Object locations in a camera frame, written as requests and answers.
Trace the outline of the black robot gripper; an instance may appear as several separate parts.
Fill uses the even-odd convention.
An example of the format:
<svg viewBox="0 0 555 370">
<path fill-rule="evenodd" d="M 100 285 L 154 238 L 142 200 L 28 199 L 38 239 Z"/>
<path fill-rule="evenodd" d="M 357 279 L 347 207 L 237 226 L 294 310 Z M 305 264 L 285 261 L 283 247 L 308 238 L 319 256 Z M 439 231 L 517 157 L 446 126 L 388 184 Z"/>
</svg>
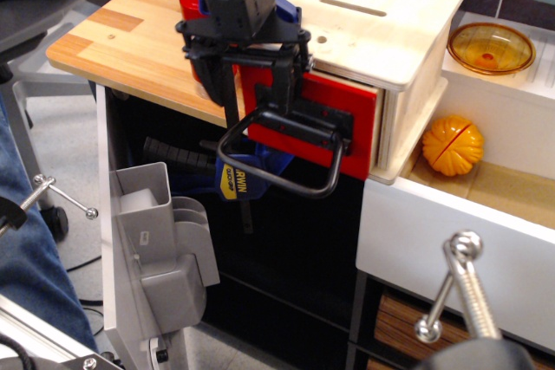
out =
<svg viewBox="0 0 555 370">
<path fill-rule="evenodd" d="M 208 17 L 179 23 L 176 29 L 209 98 L 225 107 L 235 93 L 232 65 L 221 57 L 230 55 L 230 49 L 282 44 L 292 51 L 281 51 L 271 64 L 269 106 L 276 114 L 288 114 L 302 84 L 303 62 L 310 60 L 310 33 L 299 21 L 282 19 L 277 0 L 204 0 L 204 5 Z"/>
</svg>

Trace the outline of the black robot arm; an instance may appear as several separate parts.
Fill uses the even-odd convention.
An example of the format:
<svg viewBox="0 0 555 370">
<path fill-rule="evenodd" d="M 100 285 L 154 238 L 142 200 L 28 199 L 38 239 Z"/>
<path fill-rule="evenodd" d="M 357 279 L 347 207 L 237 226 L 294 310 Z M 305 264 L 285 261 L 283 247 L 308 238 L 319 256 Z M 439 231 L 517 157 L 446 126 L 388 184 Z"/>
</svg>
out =
<svg viewBox="0 0 555 370">
<path fill-rule="evenodd" d="M 229 107 L 235 97 L 235 66 L 268 68 L 272 84 L 263 103 L 287 114 L 310 68 L 310 33 L 302 10 L 286 0 L 200 0 L 207 15 L 183 21 L 186 58 L 210 99 Z"/>
</svg>

